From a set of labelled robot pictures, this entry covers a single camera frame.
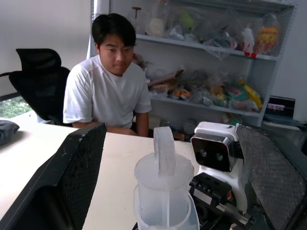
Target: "camera lens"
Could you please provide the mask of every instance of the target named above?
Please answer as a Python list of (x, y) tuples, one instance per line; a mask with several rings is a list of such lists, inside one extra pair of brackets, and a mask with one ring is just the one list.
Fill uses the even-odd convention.
[(207, 152), (203, 149), (200, 150), (200, 154), (202, 157), (206, 157), (207, 156)]
[(222, 161), (223, 160), (223, 156), (221, 153), (216, 153), (216, 158), (218, 161)]

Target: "black hair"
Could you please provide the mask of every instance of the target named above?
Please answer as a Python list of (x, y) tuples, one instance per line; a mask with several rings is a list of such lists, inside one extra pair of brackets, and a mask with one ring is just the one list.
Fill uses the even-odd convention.
[(125, 46), (135, 46), (135, 30), (125, 17), (117, 13), (99, 15), (92, 24), (94, 42), (100, 46), (111, 34), (118, 35)]

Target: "man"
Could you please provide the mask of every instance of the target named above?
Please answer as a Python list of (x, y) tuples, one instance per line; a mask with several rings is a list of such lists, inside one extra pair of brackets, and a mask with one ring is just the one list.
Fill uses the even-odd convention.
[(119, 14), (100, 15), (93, 22), (92, 36), (98, 55), (71, 70), (63, 122), (76, 128), (105, 123), (108, 132), (147, 137), (151, 103), (145, 74), (132, 63), (133, 26)]

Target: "window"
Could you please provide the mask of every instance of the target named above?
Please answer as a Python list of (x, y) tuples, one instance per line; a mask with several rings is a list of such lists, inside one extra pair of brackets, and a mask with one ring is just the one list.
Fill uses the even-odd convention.
[(0, 102), (0, 117), (3, 118), (13, 118), (31, 110), (32, 108), (21, 96)]

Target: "white desk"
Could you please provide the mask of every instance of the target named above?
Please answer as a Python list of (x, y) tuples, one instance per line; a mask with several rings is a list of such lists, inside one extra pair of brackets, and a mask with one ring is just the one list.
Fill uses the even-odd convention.
[[(52, 125), (20, 125), (15, 141), (0, 147), (0, 218), (23, 187), (61, 145), (74, 128)], [(191, 159), (192, 146), (175, 142), (177, 153)], [(154, 150), (153, 139), (107, 133), (100, 172), (84, 230), (132, 229), (136, 219), (133, 192), (137, 184), (134, 167), (143, 156)]]

